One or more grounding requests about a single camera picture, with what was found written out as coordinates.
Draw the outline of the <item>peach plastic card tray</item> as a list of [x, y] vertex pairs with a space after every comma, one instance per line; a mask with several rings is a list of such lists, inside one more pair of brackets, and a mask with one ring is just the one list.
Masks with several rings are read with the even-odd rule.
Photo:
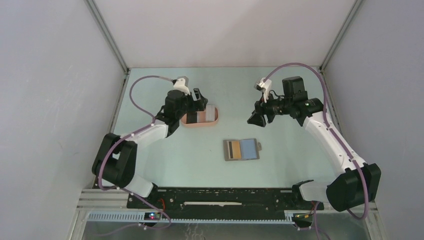
[[212, 127], [216, 125], [219, 121], [219, 111], [218, 108], [215, 106], [215, 121], [214, 122], [206, 122], [205, 120], [205, 111], [196, 111], [195, 113], [198, 114], [198, 121], [197, 123], [193, 124], [186, 124], [187, 120], [187, 113], [182, 117], [180, 120], [182, 125], [187, 128], [203, 128], [203, 127]]

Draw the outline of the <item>taupe leather card holder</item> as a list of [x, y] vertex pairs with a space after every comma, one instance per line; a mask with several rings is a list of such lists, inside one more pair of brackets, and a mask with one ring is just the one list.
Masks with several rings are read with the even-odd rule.
[[[239, 141], [241, 148], [241, 159], [229, 159], [228, 157], [228, 141]], [[262, 144], [257, 141], [256, 138], [248, 139], [226, 139], [223, 140], [223, 152], [224, 160], [230, 161], [247, 161], [247, 160], [258, 160], [260, 158], [259, 152], [262, 150]]]

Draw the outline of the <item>yellow card with black stripe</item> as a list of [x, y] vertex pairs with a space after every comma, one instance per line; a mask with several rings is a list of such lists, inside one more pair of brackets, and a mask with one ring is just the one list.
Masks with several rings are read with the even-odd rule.
[[229, 160], [242, 158], [241, 145], [239, 140], [229, 140], [227, 142], [227, 147]]

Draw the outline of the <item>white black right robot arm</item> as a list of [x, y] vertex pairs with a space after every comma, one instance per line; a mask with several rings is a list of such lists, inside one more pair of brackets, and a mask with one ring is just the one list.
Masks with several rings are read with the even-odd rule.
[[304, 209], [314, 201], [329, 203], [336, 211], [343, 212], [375, 200], [381, 169], [375, 163], [366, 163], [350, 147], [330, 121], [321, 100], [308, 97], [300, 76], [282, 80], [283, 96], [272, 96], [269, 79], [261, 78], [254, 87], [262, 96], [255, 102], [247, 123], [265, 127], [276, 116], [289, 115], [319, 143], [335, 175], [330, 183], [306, 180], [294, 184], [290, 201], [295, 208]]

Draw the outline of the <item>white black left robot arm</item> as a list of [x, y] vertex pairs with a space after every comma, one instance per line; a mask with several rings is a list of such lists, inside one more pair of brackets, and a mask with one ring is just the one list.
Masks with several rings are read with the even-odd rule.
[[198, 88], [189, 94], [171, 90], [152, 123], [127, 135], [106, 134], [92, 165], [98, 186], [102, 190], [127, 190], [138, 195], [145, 208], [156, 206], [158, 194], [153, 190], [157, 185], [136, 173], [138, 149], [171, 136], [184, 115], [204, 111], [207, 104], [208, 99]]

